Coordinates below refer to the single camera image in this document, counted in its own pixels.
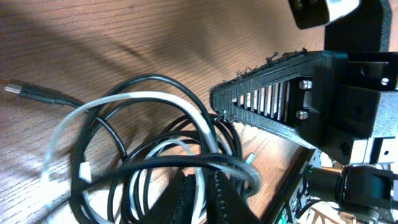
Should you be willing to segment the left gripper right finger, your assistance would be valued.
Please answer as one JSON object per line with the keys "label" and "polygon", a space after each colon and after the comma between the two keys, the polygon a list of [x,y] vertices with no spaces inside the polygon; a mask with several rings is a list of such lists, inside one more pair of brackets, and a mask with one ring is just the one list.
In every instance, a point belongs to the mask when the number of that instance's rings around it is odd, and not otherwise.
{"label": "left gripper right finger", "polygon": [[206,183],[206,213],[209,224],[260,223],[221,171],[209,173]]}

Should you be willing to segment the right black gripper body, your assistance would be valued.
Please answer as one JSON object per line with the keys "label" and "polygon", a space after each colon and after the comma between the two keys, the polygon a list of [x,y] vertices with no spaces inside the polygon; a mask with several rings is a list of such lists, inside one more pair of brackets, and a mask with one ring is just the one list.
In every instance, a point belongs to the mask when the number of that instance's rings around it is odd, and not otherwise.
{"label": "right black gripper body", "polygon": [[348,54],[318,148],[339,163],[392,161],[397,136],[397,53],[389,50],[388,1],[361,1],[347,16],[325,25],[324,49]]}

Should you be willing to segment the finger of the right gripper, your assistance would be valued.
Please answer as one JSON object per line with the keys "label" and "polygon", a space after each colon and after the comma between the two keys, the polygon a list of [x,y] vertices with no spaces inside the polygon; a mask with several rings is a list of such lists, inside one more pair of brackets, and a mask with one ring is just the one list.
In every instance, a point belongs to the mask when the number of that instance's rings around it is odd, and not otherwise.
{"label": "finger of the right gripper", "polygon": [[347,61],[343,52],[289,52],[214,86],[210,105],[225,121],[319,148]]}

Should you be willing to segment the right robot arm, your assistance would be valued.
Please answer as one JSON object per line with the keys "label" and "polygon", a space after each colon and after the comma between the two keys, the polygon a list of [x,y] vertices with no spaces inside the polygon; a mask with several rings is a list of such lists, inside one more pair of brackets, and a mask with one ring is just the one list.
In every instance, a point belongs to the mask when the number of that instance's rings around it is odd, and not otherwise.
{"label": "right robot arm", "polygon": [[300,29],[323,26],[324,49],[268,58],[215,86],[217,117],[303,147],[267,210],[295,223],[317,202],[368,222],[395,223],[397,175],[379,170],[397,154],[397,54],[389,50],[388,1],[290,0]]}

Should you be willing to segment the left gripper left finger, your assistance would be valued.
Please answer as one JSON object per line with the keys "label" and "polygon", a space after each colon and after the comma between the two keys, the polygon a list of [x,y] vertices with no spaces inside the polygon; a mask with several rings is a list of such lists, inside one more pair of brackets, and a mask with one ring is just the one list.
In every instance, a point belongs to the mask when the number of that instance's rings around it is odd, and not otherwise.
{"label": "left gripper left finger", "polygon": [[191,224],[195,189],[195,175],[178,171],[142,219],[143,224]]}

